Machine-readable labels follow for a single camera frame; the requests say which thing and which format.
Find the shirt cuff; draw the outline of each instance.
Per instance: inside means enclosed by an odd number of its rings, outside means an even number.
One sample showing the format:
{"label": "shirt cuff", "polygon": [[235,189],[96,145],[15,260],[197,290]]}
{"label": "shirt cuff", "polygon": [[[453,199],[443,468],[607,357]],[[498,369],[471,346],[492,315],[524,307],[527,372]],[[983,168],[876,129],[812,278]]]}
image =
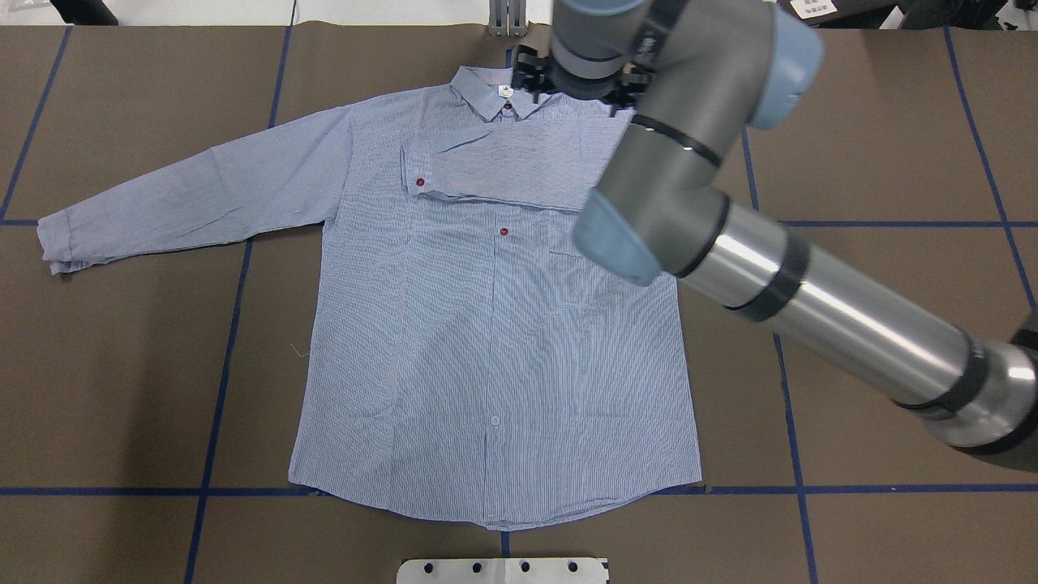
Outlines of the shirt cuff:
{"label": "shirt cuff", "polygon": [[69,228],[69,211],[62,210],[36,222],[36,237],[44,247],[44,260],[50,262],[51,273],[80,270],[85,261],[72,260],[72,231]]}

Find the blue joint cap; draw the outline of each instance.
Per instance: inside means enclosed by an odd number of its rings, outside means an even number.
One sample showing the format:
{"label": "blue joint cap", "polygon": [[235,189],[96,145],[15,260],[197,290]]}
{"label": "blue joint cap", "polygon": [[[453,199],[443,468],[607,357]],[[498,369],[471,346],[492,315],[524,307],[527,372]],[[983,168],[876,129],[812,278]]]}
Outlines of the blue joint cap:
{"label": "blue joint cap", "polygon": [[825,47],[817,32],[788,15],[776,3],[771,64],[761,101],[749,124],[769,130],[793,111],[800,95],[811,87],[822,64]]}
{"label": "blue joint cap", "polygon": [[597,188],[591,189],[573,226],[573,243],[591,260],[638,285],[652,283],[661,269],[627,219]]}
{"label": "blue joint cap", "polygon": [[622,15],[637,7],[645,0],[563,0],[567,6],[592,17]]}

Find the black band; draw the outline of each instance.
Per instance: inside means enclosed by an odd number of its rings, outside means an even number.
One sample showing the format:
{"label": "black band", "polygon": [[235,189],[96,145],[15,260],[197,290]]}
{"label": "black band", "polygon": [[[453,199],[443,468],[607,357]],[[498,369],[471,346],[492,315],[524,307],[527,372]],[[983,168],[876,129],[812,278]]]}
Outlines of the black band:
{"label": "black band", "polygon": [[703,247],[700,248],[700,252],[696,253],[694,257],[692,257],[691,261],[688,261],[688,265],[685,266],[685,269],[674,274],[679,279],[692,273],[692,271],[695,268],[700,267],[700,263],[703,262],[703,259],[706,258],[707,254],[710,253],[710,250],[713,249],[713,244],[714,242],[717,241],[717,235],[719,235],[720,231],[725,229],[725,224],[728,222],[728,212],[731,207],[732,207],[732,199],[729,198],[728,195],[725,195],[725,199],[720,205],[720,214],[717,219],[717,223],[714,224],[714,227],[710,232],[710,237],[707,239],[707,242],[703,245]]}
{"label": "black band", "polygon": [[1016,335],[1013,335],[1013,338],[1010,339],[1009,342],[1017,347],[1038,352],[1038,333],[1035,333],[1034,331],[1020,329],[1016,332]]}
{"label": "black band", "polygon": [[637,123],[638,126],[659,132],[660,134],[678,142],[682,146],[690,148],[695,154],[705,158],[707,162],[718,168],[720,167],[720,163],[723,161],[723,158],[721,158],[716,151],[710,149],[710,146],[691,136],[686,135],[681,130],[667,126],[658,119],[653,119],[648,115],[635,113],[634,116],[631,117],[631,123]]}
{"label": "black band", "polygon": [[630,54],[634,55],[635,64],[649,71],[655,68],[656,59],[687,3],[688,0],[654,0],[649,5],[631,45]]}
{"label": "black band", "polygon": [[984,345],[965,333],[963,335],[965,335],[966,342],[969,343],[969,357],[966,359],[962,376],[952,385],[951,389],[926,404],[912,405],[899,401],[894,401],[894,404],[926,420],[947,420],[968,406],[984,387],[988,371],[991,369],[991,363],[987,352],[984,351]]}
{"label": "black band", "polygon": [[[1034,356],[1029,354],[1028,359],[1031,360],[1035,370],[1038,371],[1038,361],[1035,361]],[[1034,404],[1031,405],[1031,412],[1023,417],[1023,420],[1020,421],[1019,425],[1017,425],[1013,432],[992,443],[969,447],[956,446],[953,448],[959,452],[964,452],[975,456],[1002,454],[1003,452],[1012,450],[1022,444],[1023,441],[1030,439],[1035,432],[1038,432],[1038,395],[1036,395]]]}
{"label": "black band", "polygon": [[810,262],[811,243],[799,234],[788,231],[786,253],[771,281],[757,297],[754,297],[753,301],[741,307],[728,307],[728,310],[750,323],[764,323],[773,317],[786,308],[800,289]]}

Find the shirt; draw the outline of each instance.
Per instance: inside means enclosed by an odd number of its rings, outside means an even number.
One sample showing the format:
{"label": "shirt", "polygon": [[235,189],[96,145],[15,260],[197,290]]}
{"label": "shirt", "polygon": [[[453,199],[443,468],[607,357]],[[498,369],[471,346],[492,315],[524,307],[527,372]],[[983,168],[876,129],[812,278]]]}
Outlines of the shirt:
{"label": "shirt", "polygon": [[462,67],[214,146],[40,219],[44,258],[323,221],[292,482],[504,530],[701,480],[675,279],[630,284],[570,240],[628,119],[506,99],[510,78]]}

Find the brown table surface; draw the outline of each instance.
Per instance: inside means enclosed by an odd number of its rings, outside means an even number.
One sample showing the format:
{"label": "brown table surface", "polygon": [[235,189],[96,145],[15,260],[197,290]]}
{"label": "brown table surface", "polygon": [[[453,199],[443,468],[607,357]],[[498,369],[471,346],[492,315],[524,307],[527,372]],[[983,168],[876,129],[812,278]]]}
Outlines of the brown table surface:
{"label": "brown table surface", "polygon": [[[1038,274],[1038,35],[823,35],[815,87],[719,186],[1008,338]],[[0,581],[392,582],[403,559],[502,554],[608,557],[614,583],[1038,581],[1038,475],[941,446],[690,290],[705,486],[502,535],[285,481],[320,227],[73,276],[39,259],[45,214],[507,46],[476,25],[0,28]]]}

